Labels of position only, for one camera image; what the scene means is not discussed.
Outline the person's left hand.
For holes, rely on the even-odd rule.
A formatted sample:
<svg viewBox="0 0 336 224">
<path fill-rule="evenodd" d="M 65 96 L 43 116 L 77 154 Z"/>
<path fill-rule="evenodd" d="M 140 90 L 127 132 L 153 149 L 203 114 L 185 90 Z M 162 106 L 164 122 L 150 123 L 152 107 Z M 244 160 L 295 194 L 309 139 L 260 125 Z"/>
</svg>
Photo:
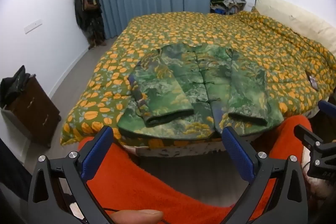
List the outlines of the person's left hand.
<svg viewBox="0 0 336 224">
<path fill-rule="evenodd" d="M 163 219 L 163 212 L 151 209 L 121 210 L 110 215 L 118 224 L 157 224 Z"/>
</svg>

